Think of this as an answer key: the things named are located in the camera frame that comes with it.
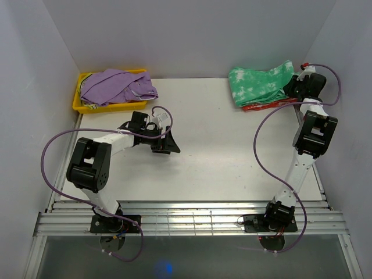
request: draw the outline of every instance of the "folded fabric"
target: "folded fabric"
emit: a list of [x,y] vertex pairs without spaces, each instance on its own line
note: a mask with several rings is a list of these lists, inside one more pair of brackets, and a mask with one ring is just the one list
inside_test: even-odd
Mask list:
[[107,69],[88,76],[80,85],[80,99],[87,104],[107,106],[110,103],[128,103],[158,98],[148,72],[132,74]]
[[287,98],[282,88],[294,75],[291,61],[269,71],[234,68],[228,74],[232,97],[237,106],[272,103]]
[[263,110],[263,109],[270,109],[270,108],[278,108],[280,106],[284,106],[288,103],[297,102],[297,98],[286,98],[280,101],[275,101],[272,103],[252,103],[242,107],[242,110],[245,112],[249,110]]

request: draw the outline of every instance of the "yellow plastic bin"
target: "yellow plastic bin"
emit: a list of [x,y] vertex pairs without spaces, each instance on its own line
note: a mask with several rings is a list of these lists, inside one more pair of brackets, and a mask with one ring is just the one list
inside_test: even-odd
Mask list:
[[[132,74],[143,73],[146,69],[137,69],[137,70],[126,70]],[[80,74],[77,84],[80,84],[82,78],[84,78],[89,73]],[[80,96],[78,93],[78,85],[76,86],[74,102],[72,103],[73,110],[77,110],[80,113],[98,113],[98,112],[121,112],[123,110],[137,110],[145,109],[147,101],[141,102],[130,102],[130,103],[113,103],[108,106],[98,107],[96,109],[90,109],[87,106],[84,106],[81,103]]]

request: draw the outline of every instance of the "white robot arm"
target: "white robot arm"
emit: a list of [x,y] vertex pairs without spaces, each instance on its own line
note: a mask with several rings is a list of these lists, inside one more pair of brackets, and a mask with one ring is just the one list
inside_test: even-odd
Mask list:
[[247,233],[277,231],[280,235],[282,232],[298,230],[294,217],[294,192],[299,193],[308,171],[327,151],[337,126],[338,120],[326,114],[318,98],[326,84],[326,78],[315,73],[314,66],[302,65],[301,68],[303,72],[298,76],[294,75],[283,88],[287,96],[304,103],[300,106],[303,119],[293,141],[293,159],[284,180],[293,190],[283,184],[273,200],[267,204],[264,214],[244,216],[244,229]]
[[[111,214],[123,215],[120,205],[106,187],[111,156],[138,144],[148,144],[154,153],[180,153],[174,142],[171,131],[159,138],[163,132],[162,120],[166,115],[161,114],[150,120],[141,112],[133,112],[131,121],[125,122],[118,128],[118,133],[104,135],[100,138],[79,138],[77,140],[70,164],[67,168],[67,180],[82,190],[89,200]],[[109,233],[122,228],[122,221],[110,217],[100,210],[93,209],[91,233]]]

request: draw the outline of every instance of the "white table surface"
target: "white table surface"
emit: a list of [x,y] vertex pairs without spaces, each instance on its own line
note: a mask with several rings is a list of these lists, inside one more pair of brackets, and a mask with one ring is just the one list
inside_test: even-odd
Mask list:
[[[149,145],[126,149],[111,158],[109,181],[119,201],[268,201],[280,182],[268,176],[253,155],[253,136],[271,109],[243,112],[231,97],[222,78],[153,80],[159,99],[153,105],[171,111],[173,137],[181,153],[154,154]],[[131,119],[131,112],[84,115],[81,128],[116,129]],[[284,178],[292,159],[292,140],[298,122],[292,107],[274,114],[257,141],[262,163]],[[78,138],[103,133],[79,132]],[[63,192],[87,199],[65,181]],[[321,200],[311,169],[299,194],[304,201]]]

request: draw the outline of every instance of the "blue light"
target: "blue light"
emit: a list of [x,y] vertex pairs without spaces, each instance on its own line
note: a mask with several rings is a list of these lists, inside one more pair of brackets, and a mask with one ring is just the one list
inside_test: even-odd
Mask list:
[[172,271],[173,271],[172,265],[170,263],[167,263],[167,272],[168,272],[168,274],[172,274]]
[[173,266],[167,260],[160,260],[154,265],[155,276],[158,279],[168,279],[172,277]]

